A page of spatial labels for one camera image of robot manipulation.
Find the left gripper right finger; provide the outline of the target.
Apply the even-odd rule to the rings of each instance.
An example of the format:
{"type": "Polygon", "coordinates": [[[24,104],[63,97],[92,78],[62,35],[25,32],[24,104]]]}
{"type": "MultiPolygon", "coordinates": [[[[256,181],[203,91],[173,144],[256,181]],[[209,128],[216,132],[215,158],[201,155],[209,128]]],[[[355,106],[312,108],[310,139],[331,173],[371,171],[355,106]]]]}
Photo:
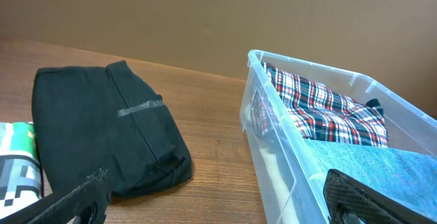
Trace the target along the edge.
{"type": "Polygon", "coordinates": [[[330,224],[436,224],[336,169],[328,171],[323,194],[330,224]]]}

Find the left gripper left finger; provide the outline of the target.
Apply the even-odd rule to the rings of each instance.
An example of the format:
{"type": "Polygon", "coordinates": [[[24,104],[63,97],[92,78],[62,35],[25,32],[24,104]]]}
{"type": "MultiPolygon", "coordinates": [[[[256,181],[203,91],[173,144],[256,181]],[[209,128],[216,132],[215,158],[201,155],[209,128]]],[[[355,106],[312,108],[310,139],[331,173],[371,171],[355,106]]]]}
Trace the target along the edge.
{"type": "Polygon", "coordinates": [[[1,219],[2,224],[103,224],[111,202],[106,169],[87,176],[80,185],[47,197],[1,219]]]}

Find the cream cloth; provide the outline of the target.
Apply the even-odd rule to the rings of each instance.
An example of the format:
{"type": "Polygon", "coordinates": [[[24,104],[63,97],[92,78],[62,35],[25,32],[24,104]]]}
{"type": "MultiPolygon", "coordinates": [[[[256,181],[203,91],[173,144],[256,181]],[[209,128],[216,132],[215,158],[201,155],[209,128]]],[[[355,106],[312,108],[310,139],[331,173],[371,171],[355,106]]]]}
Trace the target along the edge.
{"type": "Polygon", "coordinates": [[[294,203],[290,197],[290,189],[281,175],[276,155],[273,152],[269,152],[268,148],[260,148],[260,153],[264,160],[268,177],[272,182],[278,206],[280,207],[282,223],[299,224],[294,203]]]}

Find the blue denim jeans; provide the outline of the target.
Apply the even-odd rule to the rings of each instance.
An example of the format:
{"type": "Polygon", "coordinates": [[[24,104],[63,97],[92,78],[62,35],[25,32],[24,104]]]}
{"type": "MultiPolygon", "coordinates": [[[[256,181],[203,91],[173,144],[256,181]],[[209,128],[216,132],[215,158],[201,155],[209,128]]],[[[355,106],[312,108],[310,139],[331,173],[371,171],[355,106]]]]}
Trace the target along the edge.
{"type": "Polygon", "coordinates": [[[337,169],[436,220],[436,157],[394,148],[316,141],[307,147],[323,173],[337,169]]]}

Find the black garment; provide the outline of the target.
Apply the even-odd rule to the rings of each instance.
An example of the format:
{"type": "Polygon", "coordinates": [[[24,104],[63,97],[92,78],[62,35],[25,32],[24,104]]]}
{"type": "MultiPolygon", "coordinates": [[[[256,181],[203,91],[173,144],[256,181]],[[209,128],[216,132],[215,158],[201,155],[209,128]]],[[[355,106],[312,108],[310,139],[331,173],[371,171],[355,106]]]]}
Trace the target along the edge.
{"type": "Polygon", "coordinates": [[[112,194],[139,197],[193,175],[191,154],[157,94],[125,61],[36,72],[31,102],[40,160],[51,189],[107,171],[112,194]]]}

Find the red blue plaid cloth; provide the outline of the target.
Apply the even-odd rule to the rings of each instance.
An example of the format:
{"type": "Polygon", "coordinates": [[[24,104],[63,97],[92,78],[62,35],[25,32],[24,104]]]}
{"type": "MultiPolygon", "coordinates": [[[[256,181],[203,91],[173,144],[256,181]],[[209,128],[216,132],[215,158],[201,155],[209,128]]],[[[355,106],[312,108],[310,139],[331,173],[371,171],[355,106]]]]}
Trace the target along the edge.
{"type": "Polygon", "coordinates": [[[378,99],[359,103],[323,83],[280,70],[270,63],[263,62],[262,68],[303,138],[389,146],[384,109],[378,99]]]}

